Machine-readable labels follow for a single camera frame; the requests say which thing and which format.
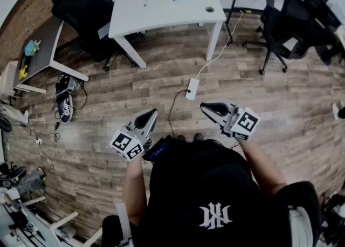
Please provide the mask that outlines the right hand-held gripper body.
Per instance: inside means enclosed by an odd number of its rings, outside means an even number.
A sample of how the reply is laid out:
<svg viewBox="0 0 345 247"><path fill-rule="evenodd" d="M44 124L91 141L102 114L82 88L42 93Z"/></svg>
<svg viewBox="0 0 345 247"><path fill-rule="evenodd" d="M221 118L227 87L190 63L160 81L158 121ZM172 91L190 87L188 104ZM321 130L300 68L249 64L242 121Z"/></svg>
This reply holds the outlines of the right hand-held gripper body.
<svg viewBox="0 0 345 247"><path fill-rule="evenodd" d="M250 108L234 107L222 128L222 133L230 138L247 141L258 126L260 117Z"/></svg>

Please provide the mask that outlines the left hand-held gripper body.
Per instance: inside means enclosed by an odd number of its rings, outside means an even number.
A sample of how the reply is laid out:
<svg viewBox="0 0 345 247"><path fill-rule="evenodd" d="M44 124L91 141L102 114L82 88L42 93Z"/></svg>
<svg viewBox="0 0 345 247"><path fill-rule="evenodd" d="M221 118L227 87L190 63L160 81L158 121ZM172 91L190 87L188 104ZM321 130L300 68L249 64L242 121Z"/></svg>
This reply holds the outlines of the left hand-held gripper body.
<svg viewBox="0 0 345 247"><path fill-rule="evenodd" d="M149 149L152 143L150 134L147 138L141 137L133 125L126 125L115 132L109 146L121 158L133 161Z"/></svg>

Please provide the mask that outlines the person's left forearm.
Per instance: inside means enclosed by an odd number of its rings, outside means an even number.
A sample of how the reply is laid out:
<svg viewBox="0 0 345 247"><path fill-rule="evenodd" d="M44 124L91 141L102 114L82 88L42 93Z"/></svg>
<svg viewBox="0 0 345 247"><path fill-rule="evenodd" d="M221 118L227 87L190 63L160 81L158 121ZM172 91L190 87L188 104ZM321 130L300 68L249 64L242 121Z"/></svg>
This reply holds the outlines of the person's left forearm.
<svg viewBox="0 0 345 247"><path fill-rule="evenodd" d="M126 206L129 221L139 226L147 210L142 157L137 157L127 163L122 200Z"/></svg>

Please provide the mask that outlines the person's right forearm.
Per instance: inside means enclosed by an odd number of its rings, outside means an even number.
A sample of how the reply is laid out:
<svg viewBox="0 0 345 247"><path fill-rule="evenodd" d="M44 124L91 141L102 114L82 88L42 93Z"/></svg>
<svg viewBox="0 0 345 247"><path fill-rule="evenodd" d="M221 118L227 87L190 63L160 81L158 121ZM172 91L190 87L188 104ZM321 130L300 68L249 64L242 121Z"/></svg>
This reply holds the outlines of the person's right forearm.
<svg viewBox="0 0 345 247"><path fill-rule="evenodd" d="M256 182L265 193L276 194L280 189L287 186L281 170L254 141L237 141L249 163Z"/></svg>

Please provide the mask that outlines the white desk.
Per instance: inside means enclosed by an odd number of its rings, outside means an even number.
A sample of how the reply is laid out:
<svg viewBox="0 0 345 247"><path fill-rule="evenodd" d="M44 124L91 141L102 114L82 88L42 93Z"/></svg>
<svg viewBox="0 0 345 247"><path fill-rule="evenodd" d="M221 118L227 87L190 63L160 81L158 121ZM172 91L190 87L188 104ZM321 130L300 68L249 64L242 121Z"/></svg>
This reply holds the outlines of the white desk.
<svg viewBox="0 0 345 247"><path fill-rule="evenodd" d="M213 24L206 52L206 61L211 61L225 21L225 13L219 0L150 0L144 6L145 1L115 0L108 34L140 68L146 68L146 63L125 36L184 24Z"/></svg>

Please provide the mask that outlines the black mesh office chair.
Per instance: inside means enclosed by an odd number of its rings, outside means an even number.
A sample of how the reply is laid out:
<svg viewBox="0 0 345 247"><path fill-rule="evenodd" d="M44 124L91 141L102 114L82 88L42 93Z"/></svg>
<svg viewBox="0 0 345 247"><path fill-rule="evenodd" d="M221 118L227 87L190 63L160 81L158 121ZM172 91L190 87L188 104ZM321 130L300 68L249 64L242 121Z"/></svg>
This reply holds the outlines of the black mesh office chair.
<svg viewBox="0 0 345 247"><path fill-rule="evenodd" d="M242 47L248 45L267 48L263 67L259 70L265 74L267 63L274 53L281 64L282 71L287 72L285 59L301 59L308 49L314 46L313 33L321 26L312 17L303 0L284 0L281 10L275 8L275 0L266 0L266 6L260 16L263 26L256 29L265 42L245 40Z"/></svg>
<svg viewBox="0 0 345 247"><path fill-rule="evenodd" d="M303 1L316 23L313 46L322 62L330 65L331 59L338 54L345 58L345 25L324 0Z"/></svg>

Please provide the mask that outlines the grey side desk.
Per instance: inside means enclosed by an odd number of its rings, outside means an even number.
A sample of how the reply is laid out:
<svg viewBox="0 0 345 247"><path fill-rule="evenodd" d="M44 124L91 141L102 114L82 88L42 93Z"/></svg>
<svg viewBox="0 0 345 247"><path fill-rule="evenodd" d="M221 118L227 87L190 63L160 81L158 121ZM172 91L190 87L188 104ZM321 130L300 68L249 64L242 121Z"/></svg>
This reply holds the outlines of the grey side desk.
<svg viewBox="0 0 345 247"><path fill-rule="evenodd" d="M29 78L33 77L40 71L51 67L58 71L62 71L69 74L79 80L88 81L89 77L69 68L54 60L54 55L57 49L58 40L64 25L64 21L53 16L49 18L45 23L43 23L38 29L36 29L23 44L23 49L26 47L30 40L36 40L40 42L39 50L30 60L29 67L27 68L27 77L20 78L20 67L24 62L22 59L18 61L18 67L16 69L16 75L13 83L13 87L17 90L26 92L37 92L45 94L46 90L34 86L26 85L25 82Z"/></svg>

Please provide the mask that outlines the black high-back office chair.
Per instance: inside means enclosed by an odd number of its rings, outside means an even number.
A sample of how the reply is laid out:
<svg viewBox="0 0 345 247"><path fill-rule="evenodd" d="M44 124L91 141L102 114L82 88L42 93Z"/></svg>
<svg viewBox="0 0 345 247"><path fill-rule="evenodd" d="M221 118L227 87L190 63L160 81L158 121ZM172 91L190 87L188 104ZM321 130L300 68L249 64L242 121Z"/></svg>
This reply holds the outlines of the black high-back office chair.
<svg viewBox="0 0 345 247"><path fill-rule="evenodd" d="M73 27L78 33L82 50L91 54L97 62L106 61L103 69L109 71L108 62L114 54L123 54L135 62L108 32L99 35L99 30L111 21L113 6L106 0L52 0L52 14Z"/></svg>

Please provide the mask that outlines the white power strip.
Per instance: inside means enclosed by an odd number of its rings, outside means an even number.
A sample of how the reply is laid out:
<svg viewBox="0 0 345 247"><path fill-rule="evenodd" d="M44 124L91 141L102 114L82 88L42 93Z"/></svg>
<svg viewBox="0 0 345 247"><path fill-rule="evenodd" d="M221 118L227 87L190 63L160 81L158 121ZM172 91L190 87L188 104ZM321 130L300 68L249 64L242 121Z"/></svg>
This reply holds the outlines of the white power strip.
<svg viewBox="0 0 345 247"><path fill-rule="evenodd" d="M198 90L199 80L196 78L191 78L188 89L185 95L185 98L188 100L194 100L196 96L196 92Z"/></svg>

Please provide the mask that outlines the navy white sneaker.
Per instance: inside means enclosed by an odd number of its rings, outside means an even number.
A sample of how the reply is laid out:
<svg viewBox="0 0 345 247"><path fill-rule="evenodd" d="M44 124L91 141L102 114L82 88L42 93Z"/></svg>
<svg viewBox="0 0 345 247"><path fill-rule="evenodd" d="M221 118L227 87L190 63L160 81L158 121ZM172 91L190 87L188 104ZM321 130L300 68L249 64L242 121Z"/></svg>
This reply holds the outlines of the navy white sneaker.
<svg viewBox="0 0 345 247"><path fill-rule="evenodd" d="M73 115L72 96L69 91L57 95L57 108L62 122L70 122Z"/></svg>

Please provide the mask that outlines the person's black t-shirt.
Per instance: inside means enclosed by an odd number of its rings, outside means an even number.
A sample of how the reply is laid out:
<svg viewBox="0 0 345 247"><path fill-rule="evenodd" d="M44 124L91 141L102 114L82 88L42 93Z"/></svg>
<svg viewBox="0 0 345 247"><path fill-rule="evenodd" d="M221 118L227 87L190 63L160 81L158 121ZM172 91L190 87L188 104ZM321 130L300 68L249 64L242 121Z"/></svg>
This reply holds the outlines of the person's black t-shirt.
<svg viewBox="0 0 345 247"><path fill-rule="evenodd" d="M308 181L276 194L256 182L244 153L219 142L174 142L153 164L139 224L126 206L102 223L101 247L315 247L321 210Z"/></svg>

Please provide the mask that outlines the grey computer case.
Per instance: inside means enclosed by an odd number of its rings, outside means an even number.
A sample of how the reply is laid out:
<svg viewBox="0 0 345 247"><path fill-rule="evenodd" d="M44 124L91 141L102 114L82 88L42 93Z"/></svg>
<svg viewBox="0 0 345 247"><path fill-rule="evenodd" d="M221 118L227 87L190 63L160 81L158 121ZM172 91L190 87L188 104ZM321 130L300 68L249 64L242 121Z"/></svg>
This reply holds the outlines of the grey computer case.
<svg viewBox="0 0 345 247"><path fill-rule="evenodd" d="M110 23L107 23L106 25L104 25L98 30L99 39L109 38L108 36L109 28L110 28Z"/></svg>

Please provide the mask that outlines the cluttered white table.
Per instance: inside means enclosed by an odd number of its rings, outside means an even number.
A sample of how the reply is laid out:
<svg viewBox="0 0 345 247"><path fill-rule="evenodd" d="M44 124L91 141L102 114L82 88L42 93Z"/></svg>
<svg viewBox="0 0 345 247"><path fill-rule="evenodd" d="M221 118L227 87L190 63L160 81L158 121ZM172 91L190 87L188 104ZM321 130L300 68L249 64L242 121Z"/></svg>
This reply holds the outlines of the cluttered white table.
<svg viewBox="0 0 345 247"><path fill-rule="evenodd" d="M45 196L41 196L23 203L20 199L12 200L10 195L7 193L0 194L0 202L2 202L2 204L5 204L12 212L21 212L25 216L28 225L32 228L33 235L40 232L40 235L43 236L44 240L42 246L63 247L61 243L61 240L64 242L62 233L61 231L58 232L57 230L67 222L77 217L78 212L75 211L57 222L48 224L44 219L40 218L38 215L34 215L33 212L27 208L28 205L44 201L45 199Z"/></svg>

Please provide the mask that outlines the yellow black toy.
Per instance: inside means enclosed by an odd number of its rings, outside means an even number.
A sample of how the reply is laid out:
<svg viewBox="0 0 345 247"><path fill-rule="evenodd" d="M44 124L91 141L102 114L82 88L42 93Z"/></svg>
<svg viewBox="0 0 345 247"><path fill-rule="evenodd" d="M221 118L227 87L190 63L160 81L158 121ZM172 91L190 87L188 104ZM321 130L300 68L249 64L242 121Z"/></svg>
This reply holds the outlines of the yellow black toy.
<svg viewBox="0 0 345 247"><path fill-rule="evenodd" d="M20 61L20 66L19 66L19 80L22 80L27 77L30 60L31 60L30 57L27 57L27 56L22 57Z"/></svg>

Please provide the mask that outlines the white woven basket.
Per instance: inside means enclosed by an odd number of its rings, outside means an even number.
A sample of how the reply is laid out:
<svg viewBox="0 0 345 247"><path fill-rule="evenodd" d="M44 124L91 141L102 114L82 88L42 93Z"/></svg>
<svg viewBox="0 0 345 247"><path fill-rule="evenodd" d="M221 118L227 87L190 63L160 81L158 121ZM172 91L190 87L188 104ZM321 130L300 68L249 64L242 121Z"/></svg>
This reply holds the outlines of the white woven basket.
<svg viewBox="0 0 345 247"><path fill-rule="evenodd" d="M10 61L0 75L0 97L13 97L18 61Z"/></svg>

